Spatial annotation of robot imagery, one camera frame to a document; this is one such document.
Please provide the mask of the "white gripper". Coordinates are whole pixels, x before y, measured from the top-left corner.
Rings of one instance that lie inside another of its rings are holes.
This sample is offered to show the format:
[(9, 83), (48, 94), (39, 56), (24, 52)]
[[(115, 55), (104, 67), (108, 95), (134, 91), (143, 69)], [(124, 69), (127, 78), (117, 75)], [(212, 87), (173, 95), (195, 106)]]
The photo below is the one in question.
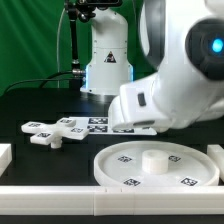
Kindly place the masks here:
[(112, 130), (147, 128), (166, 131), (170, 118), (161, 112), (152, 98), (155, 76), (124, 84), (108, 109)]

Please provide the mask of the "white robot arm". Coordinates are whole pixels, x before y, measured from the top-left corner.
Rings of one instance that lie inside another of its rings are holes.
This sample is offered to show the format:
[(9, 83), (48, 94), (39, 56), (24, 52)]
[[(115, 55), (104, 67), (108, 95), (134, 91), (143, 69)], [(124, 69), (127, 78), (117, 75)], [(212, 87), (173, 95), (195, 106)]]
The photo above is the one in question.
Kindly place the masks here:
[(224, 0), (143, 0), (139, 39), (156, 72), (135, 81), (122, 0), (78, 0), (92, 17), (92, 59), (83, 92), (113, 98), (113, 129), (158, 132), (224, 116)]

